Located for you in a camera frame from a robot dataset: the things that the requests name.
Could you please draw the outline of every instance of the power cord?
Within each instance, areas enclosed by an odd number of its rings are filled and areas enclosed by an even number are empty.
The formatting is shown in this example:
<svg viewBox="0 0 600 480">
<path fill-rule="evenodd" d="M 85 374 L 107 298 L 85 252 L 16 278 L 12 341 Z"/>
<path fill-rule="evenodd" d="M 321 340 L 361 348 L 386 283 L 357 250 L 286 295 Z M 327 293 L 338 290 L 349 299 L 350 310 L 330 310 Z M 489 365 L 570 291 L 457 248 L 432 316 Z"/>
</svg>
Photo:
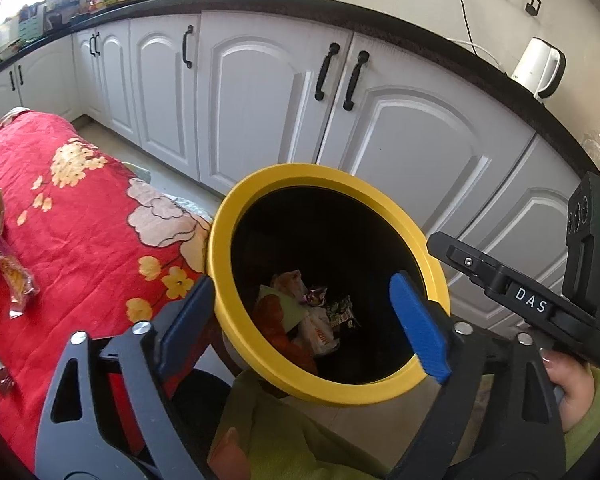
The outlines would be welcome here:
<svg viewBox="0 0 600 480">
<path fill-rule="evenodd" d="M 472 47 L 479 48 L 487 56 L 489 56 L 489 57 L 491 57 L 491 59 L 493 59 L 493 61 L 496 63 L 496 66 L 498 67 L 498 70 L 500 70 L 501 72 L 507 73 L 506 70 L 504 70 L 504 67 L 498 61 L 498 59 L 491 52 L 489 52 L 486 48 L 484 48 L 483 46 L 480 46 L 477 43 L 471 43 L 470 41 L 465 41 L 465 40 L 454 40 L 453 38 L 445 38 L 445 39 L 447 41 L 451 41 L 453 43 L 459 43 L 459 44 L 463 44 L 463 45 L 470 45 Z"/>
<path fill-rule="evenodd" d="M 474 38 L 471 37 L 471 29 L 469 28 L 469 22 L 467 21 L 467 18 L 466 18 L 466 9 L 464 8 L 464 0 L 460 0 L 460 4 L 462 5 L 462 15 L 464 16 L 464 24 L 466 25 L 466 32 L 469 35 L 469 44 L 471 45 L 471 48 L 474 50 L 474 54 L 476 56 L 478 56 L 478 52 L 475 49 L 475 46 L 473 45 Z"/>
</svg>

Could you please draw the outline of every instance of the black bin liner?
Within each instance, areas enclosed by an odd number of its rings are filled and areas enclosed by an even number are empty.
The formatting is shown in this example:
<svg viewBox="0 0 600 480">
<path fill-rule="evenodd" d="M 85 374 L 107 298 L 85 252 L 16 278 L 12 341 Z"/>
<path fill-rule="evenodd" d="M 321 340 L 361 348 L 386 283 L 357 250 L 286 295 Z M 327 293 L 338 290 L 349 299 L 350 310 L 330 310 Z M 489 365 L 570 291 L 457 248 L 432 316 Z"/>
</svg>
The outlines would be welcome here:
<svg viewBox="0 0 600 480">
<path fill-rule="evenodd" d="M 350 296 L 361 328 L 340 349 L 316 358 L 320 377 L 344 384 L 383 379 L 413 350 L 389 301 L 389 279 L 406 270 L 424 292 L 413 254 L 398 233 L 359 201 L 321 187 L 271 192 L 242 216 L 231 244 L 234 282 L 248 312 L 260 285 L 299 269 L 307 286 L 328 287 L 328 301 Z"/>
</svg>

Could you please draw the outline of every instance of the kitchen counter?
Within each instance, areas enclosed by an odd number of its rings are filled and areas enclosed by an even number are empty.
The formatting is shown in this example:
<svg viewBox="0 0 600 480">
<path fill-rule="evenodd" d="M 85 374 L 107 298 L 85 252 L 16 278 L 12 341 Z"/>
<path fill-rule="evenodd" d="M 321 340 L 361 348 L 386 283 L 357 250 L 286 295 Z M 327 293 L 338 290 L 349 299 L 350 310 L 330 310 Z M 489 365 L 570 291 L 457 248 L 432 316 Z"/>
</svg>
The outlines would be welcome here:
<svg viewBox="0 0 600 480">
<path fill-rule="evenodd" d="M 545 106 L 505 73 L 445 38 L 399 18 L 334 0 L 143 0 L 106 10 L 72 27 L 54 32 L 23 48 L 5 62 L 15 61 L 52 41 L 104 23 L 169 14 L 195 14 L 202 10 L 244 10 L 280 14 L 346 28 L 394 44 L 422 56 L 471 82 L 526 121 L 582 177 L 600 174 L 579 143 Z"/>
</svg>

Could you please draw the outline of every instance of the red bedspread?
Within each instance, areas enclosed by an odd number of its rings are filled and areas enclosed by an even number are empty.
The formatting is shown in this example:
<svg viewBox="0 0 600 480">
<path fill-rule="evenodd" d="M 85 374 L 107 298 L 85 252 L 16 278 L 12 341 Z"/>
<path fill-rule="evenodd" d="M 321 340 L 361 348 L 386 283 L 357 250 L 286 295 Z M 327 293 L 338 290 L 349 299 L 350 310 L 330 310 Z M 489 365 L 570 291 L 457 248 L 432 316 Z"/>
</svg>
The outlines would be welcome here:
<svg viewBox="0 0 600 480">
<path fill-rule="evenodd" d="M 33 469 L 42 405 L 69 336 L 117 335 L 182 298 L 203 270 L 209 225 L 49 114 L 0 124 L 0 187 L 5 239 L 40 288 L 11 320 L 0 279 L 0 358 L 16 383 L 0 398 L 0 433 Z M 207 344 L 200 338 L 198 356 Z"/>
</svg>

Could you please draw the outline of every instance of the screw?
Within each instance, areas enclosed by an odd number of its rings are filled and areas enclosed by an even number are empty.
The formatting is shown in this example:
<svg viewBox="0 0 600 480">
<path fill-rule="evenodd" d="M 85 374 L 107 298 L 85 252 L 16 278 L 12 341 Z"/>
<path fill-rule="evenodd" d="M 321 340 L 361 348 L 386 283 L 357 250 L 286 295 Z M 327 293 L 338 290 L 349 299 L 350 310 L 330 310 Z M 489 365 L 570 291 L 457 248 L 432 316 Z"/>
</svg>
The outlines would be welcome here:
<svg viewBox="0 0 600 480">
<path fill-rule="evenodd" d="M 85 342 L 87 339 L 87 333 L 80 330 L 80 332 L 76 332 L 75 334 L 73 334 L 71 336 L 71 339 L 69 339 L 69 341 L 71 341 L 72 345 L 79 345 L 80 343 Z"/>
<path fill-rule="evenodd" d="M 148 321 L 138 321 L 135 325 L 133 325 L 131 332 L 136 335 L 142 335 L 149 332 L 149 330 L 151 330 L 151 323 Z"/>
<path fill-rule="evenodd" d="M 524 346 L 531 346 L 534 343 L 534 339 L 526 332 L 520 332 L 518 334 L 518 342 Z"/>
<path fill-rule="evenodd" d="M 472 333 L 474 333 L 474 327 L 472 327 L 468 323 L 465 323 L 464 321 L 456 323 L 456 325 L 454 326 L 454 330 L 462 335 L 471 335 Z"/>
</svg>

